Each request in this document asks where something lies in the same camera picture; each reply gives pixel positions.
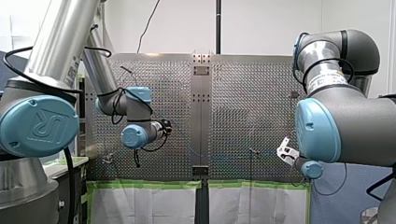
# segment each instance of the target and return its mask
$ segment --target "pegboard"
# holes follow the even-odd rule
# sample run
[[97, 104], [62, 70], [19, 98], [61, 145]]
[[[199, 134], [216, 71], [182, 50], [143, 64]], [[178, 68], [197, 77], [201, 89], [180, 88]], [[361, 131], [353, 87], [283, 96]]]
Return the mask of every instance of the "pegboard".
[[297, 148], [294, 108], [304, 94], [291, 57], [214, 55], [211, 63], [210, 178], [301, 179], [276, 155], [285, 136]]
[[[133, 151], [120, 142], [125, 119], [112, 125], [96, 112], [87, 83], [89, 179], [185, 180], [192, 179], [193, 165], [207, 165], [213, 179], [301, 179], [276, 156], [285, 136], [295, 140], [294, 107], [303, 97], [291, 57], [118, 54], [111, 63], [120, 86], [152, 89], [154, 118], [170, 119], [174, 130], [161, 150], [141, 151], [136, 168]], [[259, 154], [252, 156], [251, 149]]]
[[[113, 125], [109, 116], [98, 113], [94, 108], [95, 92], [91, 83], [86, 84], [89, 179], [191, 179], [191, 58], [191, 55], [119, 54], [111, 59], [119, 86], [150, 87], [153, 119], [169, 119], [174, 127], [161, 150], [139, 151], [140, 168], [134, 165], [134, 152], [120, 141], [120, 132], [127, 125], [126, 118]], [[130, 69], [133, 75], [121, 66]], [[158, 147], [161, 143], [157, 141], [147, 148]]]

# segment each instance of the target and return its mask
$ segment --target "white cloth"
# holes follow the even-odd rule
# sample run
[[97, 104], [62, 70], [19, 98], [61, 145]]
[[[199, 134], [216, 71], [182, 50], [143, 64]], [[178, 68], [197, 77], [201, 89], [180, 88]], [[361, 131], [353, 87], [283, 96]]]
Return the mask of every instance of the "white cloth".
[[308, 189], [209, 189], [209, 221], [216, 224], [306, 224], [309, 222], [309, 194]]
[[92, 224], [193, 224], [196, 189], [96, 189]]

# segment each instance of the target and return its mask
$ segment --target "blue joint cap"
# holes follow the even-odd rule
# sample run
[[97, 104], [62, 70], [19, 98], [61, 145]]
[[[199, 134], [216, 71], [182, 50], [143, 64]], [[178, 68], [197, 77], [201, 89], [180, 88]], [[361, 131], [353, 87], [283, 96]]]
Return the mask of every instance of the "blue joint cap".
[[142, 99], [146, 103], [151, 103], [151, 90], [149, 87], [128, 87], [126, 88], [127, 92], [126, 95], [134, 99], [136, 101], [139, 101], [136, 97], [134, 97], [131, 93], [134, 95], [138, 96], [140, 99]]
[[131, 124], [126, 126], [121, 132], [121, 142], [128, 148], [138, 149], [148, 144], [149, 137], [145, 129]]
[[313, 161], [336, 162], [341, 139], [332, 114], [320, 101], [308, 98], [297, 104], [296, 131], [300, 151]]
[[20, 157], [46, 157], [69, 146], [78, 133], [78, 115], [64, 99], [29, 97], [0, 118], [0, 145]]
[[317, 161], [308, 161], [301, 167], [301, 172], [310, 179], [318, 179], [323, 175], [323, 167]]

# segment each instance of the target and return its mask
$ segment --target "wire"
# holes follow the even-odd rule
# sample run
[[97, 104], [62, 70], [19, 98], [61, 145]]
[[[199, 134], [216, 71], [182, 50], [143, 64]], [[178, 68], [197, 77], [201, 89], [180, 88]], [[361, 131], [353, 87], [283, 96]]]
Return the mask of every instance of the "wire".
[[294, 163], [293, 163], [293, 165], [291, 166], [290, 171], [289, 171], [290, 183], [291, 183], [295, 188], [300, 187], [300, 186], [304, 183], [304, 181], [305, 181], [305, 177], [303, 177], [303, 178], [301, 179], [301, 181], [300, 181], [298, 184], [295, 184], [295, 183], [293, 182], [293, 180], [292, 180], [292, 177], [291, 177], [291, 173], [293, 172], [293, 170], [294, 170], [294, 169], [297, 170], [296, 162], [297, 162], [297, 160], [299, 160], [299, 159], [300, 159], [300, 157], [297, 157], [297, 158], [294, 160]]
[[140, 160], [138, 150], [134, 150], [134, 164], [136, 164], [136, 168], [140, 168]]
[[131, 94], [131, 95], [132, 95], [134, 98], [136, 98], [138, 101], [140, 101], [140, 103], [142, 103], [142, 104], [144, 104], [146, 107], [148, 107], [148, 109], [149, 109], [149, 111], [150, 111], [150, 115], [152, 115], [153, 110], [152, 110], [151, 106], [150, 106], [148, 103], [146, 103], [144, 100], [142, 100], [142, 98], [140, 98], [139, 96], [137, 96], [136, 94], [134, 94], [134, 93], [131, 92], [130, 90], [128, 90], [128, 89], [124, 89], [124, 90], [128, 91], [128, 93]]
[[139, 39], [139, 46], [137, 47], [137, 53], [139, 53], [139, 51], [140, 51], [140, 47], [142, 46], [143, 36], [146, 34], [146, 31], [147, 31], [148, 28], [149, 28], [149, 23], [151, 22], [152, 16], [154, 16], [155, 11], [157, 10], [158, 4], [160, 4], [160, 0], [158, 0], [157, 3], [155, 4], [155, 7], [154, 7], [154, 9], [152, 10], [151, 15], [150, 15], [149, 18], [148, 18], [148, 23], [146, 24], [145, 31], [143, 31], [142, 35], [140, 36], [140, 39]]
[[147, 152], [155, 152], [155, 151], [159, 150], [160, 148], [162, 148], [163, 145], [165, 145], [166, 140], [168, 140], [168, 134], [165, 134], [165, 138], [163, 140], [163, 143], [159, 147], [156, 147], [155, 149], [146, 149], [144, 147], [141, 147], [141, 149], [144, 150], [144, 151], [147, 151]]
[[26, 78], [27, 80], [29, 80], [29, 81], [31, 81], [31, 82], [37, 84], [37, 85], [43, 86], [43, 87], [45, 87], [45, 88], [53, 88], [53, 89], [56, 89], [56, 90], [59, 90], [59, 91], [70, 92], [70, 93], [78, 93], [78, 94], [81, 94], [81, 93], [82, 93], [81, 90], [68, 90], [68, 89], [63, 89], [63, 88], [59, 88], [59, 87], [53, 87], [53, 86], [50, 86], [50, 85], [48, 85], [48, 84], [46, 84], [46, 83], [44, 83], [44, 82], [41, 82], [41, 81], [36, 80], [36, 79], [34, 79], [34, 78], [32, 78], [32, 77], [29, 77], [28, 75], [24, 74], [22, 71], [18, 70], [16, 67], [14, 67], [14, 66], [8, 61], [8, 57], [10, 57], [10, 56], [12, 56], [12, 55], [14, 55], [14, 54], [17, 54], [17, 53], [21, 53], [21, 52], [25, 52], [25, 51], [27, 51], [27, 50], [31, 50], [31, 49], [33, 49], [33, 47], [27, 47], [27, 48], [22, 48], [22, 49], [14, 49], [14, 50], [11, 50], [11, 51], [7, 52], [7, 53], [4, 55], [4, 57], [3, 57], [3, 63], [4, 63], [4, 65], [5, 65], [9, 70], [11, 70], [12, 72], [14, 72], [15, 74], [17, 74], [17, 75], [19, 75], [19, 76], [21, 76], [21, 77], [24, 77], [24, 78]]
[[297, 41], [296, 41], [296, 43], [295, 43], [295, 45], [294, 45], [294, 52], [293, 52], [293, 77], [294, 77], [294, 79], [296, 79], [296, 81], [298, 82], [298, 83], [300, 83], [300, 84], [302, 84], [303, 85], [303, 82], [302, 81], [300, 81], [300, 79], [298, 79], [297, 78], [297, 74], [296, 74], [296, 71], [297, 71], [297, 60], [298, 60], [298, 58], [297, 58], [297, 54], [298, 54], [298, 51], [300, 50], [300, 43], [301, 43], [301, 40], [303, 39], [303, 37], [305, 36], [305, 35], [309, 35], [309, 33], [306, 33], [306, 32], [304, 32], [304, 33], [301, 33], [299, 36], [298, 36], [298, 38], [297, 38]]
[[315, 191], [317, 192], [317, 194], [319, 194], [319, 195], [321, 195], [321, 196], [333, 196], [334, 194], [336, 194], [336, 193], [338, 193], [338, 191], [340, 191], [341, 190], [341, 188], [345, 185], [345, 183], [347, 182], [347, 164], [346, 163], [344, 163], [344, 167], [345, 167], [345, 171], [346, 171], [346, 174], [345, 174], [345, 176], [344, 176], [344, 180], [343, 180], [343, 183], [340, 185], [340, 187], [337, 189], [337, 190], [335, 190], [334, 192], [332, 192], [332, 193], [322, 193], [322, 192], [320, 192], [320, 191], [318, 191], [318, 189], [317, 189], [317, 185], [315, 184], [315, 180], [313, 181], [313, 185], [314, 185], [314, 189], [315, 189]]
[[306, 83], [305, 83], [305, 80], [306, 80], [306, 77], [308, 76], [308, 73], [312, 70], [312, 68], [314, 68], [314, 67], [317, 66], [318, 64], [325, 63], [325, 62], [327, 62], [327, 61], [338, 61], [338, 62], [346, 63], [346, 64], [349, 66], [349, 68], [350, 68], [350, 77], [349, 77], [349, 79], [348, 79], [347, 82], [350, 82], [350, 81], [352, 80], [352, 78], [355, 76], [355, 67], [353, 67], [352, 63], [350, 63], [349, 61], [347, 61], [347, 60], [345, 60], [345, 59], [341, 59], [341, 58], [328, 58], [328, 59], [321, 59], [321, 60], [318, 60], [318, 61], [312, 63], [312, 64], [305, 70], [305, 72], [304, 72], [303, 83], [302, 83], [302, 85], [303, 85], [303, 87], [304, 87], [305, 93], [306, 93]]
[[85, 46], [84, 49], [93, 49], [93, 50], [101, 50], [107, 53], [106, 57], [109, 58], [111, 57], [111, 55], [113, 55], [113, 53], [111, 53], [111, 51], [109, 49], [103, 49], [103, 48], [95, 48], [95, 47], [88, 47]]
[[124, 66], [120, 66], [121, 69], [123, 69], [125, 72], [129, 73], [129, 75], [131, 75], [134, 78], [134, 84], [137, 86], [137, 76], [136, 74], [134, 74], [134, 72], [132, 72], [130, 69], [124, 67]]
[[[120, 113], [117, 111], [117, 107], [119, 107], [119, 105], [120, 105], [120, 99], [121, 99], [122, 95], [125, 94], [125, 89], [119, 88], [119, 90], [120, 90], [120, 93], [113, 100], [113, 112], [111, 113], [111, 123], [114, 125], [119, 124], [123, 119], [123, 115], [120, 116]], [[117, 121], [115, 121], [116, 116], [120, 116], [120, 119], [118, 119]]]
[[73, 160], [72, 155], [70, 154], [69, 147], [64, 149], [64, 157], [66, 158], [67, 172], [69, 173], [69, 215], [67, 218], [67, 224], [73, 224], [76, 203], [76, 183]]
[[91, 27], [90, 32], [92, 32], [92, 30], [94, 30], [94, 29], [96, 29], [96, 28], [98, 28], [98, 27], [99, 27], [98, 24], [94, 24], [94, 25]]
[[366, 190], [366, 193], [370, 196], [372, 196], [373, 198], [379, 200], [380, 202], [382, 202], [382, 199], [378, 196], [376, 196], [375, 194], [372, 193], [372, 191], [374, 189], [377, 189], [378, 187], [384, 185], [385, 183], [387, 183], [388, 181], [390, 181], [391, 179], [393, 179], [393, 177], [395, 176], [395, 173], [392, 172], [390, 175], [387, 175], [386, 177], [382, 178], [381, 180], [379, 180], [378, 182], [376, 182], [375, 184], [373, 184], [372, 186], [370, 186], [370, 188], [368, 188]]

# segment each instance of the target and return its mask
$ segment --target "metal plate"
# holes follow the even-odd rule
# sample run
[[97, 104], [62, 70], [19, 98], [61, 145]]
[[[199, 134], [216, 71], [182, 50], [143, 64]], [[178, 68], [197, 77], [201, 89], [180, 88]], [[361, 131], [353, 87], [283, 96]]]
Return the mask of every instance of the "metal plate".
[[[140, 168], [134, 153], [120, 142], [126, 118], [112, 125], [110, 117], [94, 109], [95, 93], [87, 85], [88, 178], [99, 179], [191, 179], [191, 62], [192, 55], [118, 54], [111, 59], [116, 80], [122, 87], [149, 86], [152, 90], [153, 119], [170, 119], [174, 130], [164, 147], [156, 152], [139, 151]], [[134, 72], [134, 76], [120, 66]], [[147, 146], [157, 147], [162, 141]]]
[[283, 138], [294, 135], [294, 107], [304, 96], [291, 57], [214, 55], [211, 63], [210, 178], [301, 179], [276, 156]]

